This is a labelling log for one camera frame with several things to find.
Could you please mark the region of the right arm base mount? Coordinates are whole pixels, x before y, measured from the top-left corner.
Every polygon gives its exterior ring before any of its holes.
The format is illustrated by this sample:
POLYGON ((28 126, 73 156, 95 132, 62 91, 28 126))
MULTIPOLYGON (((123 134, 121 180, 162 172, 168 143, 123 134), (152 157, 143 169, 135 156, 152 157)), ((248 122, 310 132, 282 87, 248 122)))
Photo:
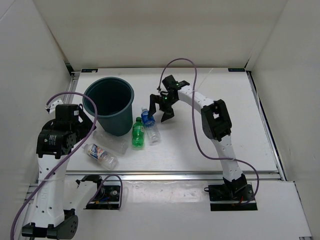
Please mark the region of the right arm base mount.
POLYGON ((208 185, 211 212, 257 211, 257 202, 251 184, 232 196, 225 184, 208 185))

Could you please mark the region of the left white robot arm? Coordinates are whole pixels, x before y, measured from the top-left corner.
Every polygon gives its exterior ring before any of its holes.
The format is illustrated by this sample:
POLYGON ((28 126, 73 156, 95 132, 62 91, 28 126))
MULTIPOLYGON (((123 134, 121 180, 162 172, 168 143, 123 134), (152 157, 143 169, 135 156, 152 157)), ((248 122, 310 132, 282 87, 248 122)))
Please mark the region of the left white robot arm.
POLYGON ((88 201, 100 200, 105 188, 99 183, 78 185, 75 198, 64 204, 66 170, 75 145, 96 129, 82 104, 53 104, 55 117, 37 138, 38 186, 34 191, 34 215, 21 229, 24 237, 71 240, 78 228, 78 215, 88 201))

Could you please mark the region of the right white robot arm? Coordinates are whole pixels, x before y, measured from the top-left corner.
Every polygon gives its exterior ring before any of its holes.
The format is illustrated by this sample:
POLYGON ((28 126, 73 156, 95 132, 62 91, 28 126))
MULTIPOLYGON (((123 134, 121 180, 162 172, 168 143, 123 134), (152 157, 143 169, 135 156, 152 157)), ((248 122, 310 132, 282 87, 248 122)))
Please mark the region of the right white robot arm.
POLYGON ((163 112, 161 121, 174 117, 172 105, 182 101, 192 107, 191 118, 193 133, 196 136, 195 111, 201 115, 204 135, 213 143, 222 166, 224 193, 230 200, 244 200, 247 179, 240 169, 231 141, 232 122, 226 104, 223 100, 212 100, 195 91, 186 81, 175 79, 163 80, 166 91, 149 97, 149 113, 151 117, 156 113, 156 105, 163 112))

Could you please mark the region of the green plastic bottle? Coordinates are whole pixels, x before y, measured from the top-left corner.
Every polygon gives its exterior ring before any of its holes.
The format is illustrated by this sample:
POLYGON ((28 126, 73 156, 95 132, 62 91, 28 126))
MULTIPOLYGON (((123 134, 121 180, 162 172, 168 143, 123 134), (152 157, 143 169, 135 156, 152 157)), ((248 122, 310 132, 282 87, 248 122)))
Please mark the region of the green plastic bottle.
POLYGON ((135 119, 135 123, 132 126, 132 140, 131 143, 136 148, 142 148, 144 146, 144 125, 141 117, 135 119))

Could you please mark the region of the white blue label bottle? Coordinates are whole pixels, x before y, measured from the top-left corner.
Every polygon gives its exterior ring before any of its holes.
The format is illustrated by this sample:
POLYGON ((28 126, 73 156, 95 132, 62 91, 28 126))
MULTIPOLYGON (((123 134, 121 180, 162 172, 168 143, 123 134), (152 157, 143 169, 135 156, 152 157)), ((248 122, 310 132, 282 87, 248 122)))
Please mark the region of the white blue label bottle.
POLYGON ((116 156, 94 143, 87 143, 81 147, 89 157, 95 159, 106 170, 112 171, 119 164, 119 160, 116 156))

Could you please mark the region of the blue label plastic bottle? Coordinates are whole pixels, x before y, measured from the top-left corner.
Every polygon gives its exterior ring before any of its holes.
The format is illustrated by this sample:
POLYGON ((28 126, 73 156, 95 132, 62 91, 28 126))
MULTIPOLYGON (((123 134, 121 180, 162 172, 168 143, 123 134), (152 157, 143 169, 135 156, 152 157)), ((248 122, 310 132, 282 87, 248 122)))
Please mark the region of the blue label plastic bottle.
POLYGON ((148 117, 149 110, 146 107, 141 108, 141 119, 146 130, 148 140, 150 144, 155 144, 160 141, 161 135, 158 130, 156 121, 153 116, 148 117))

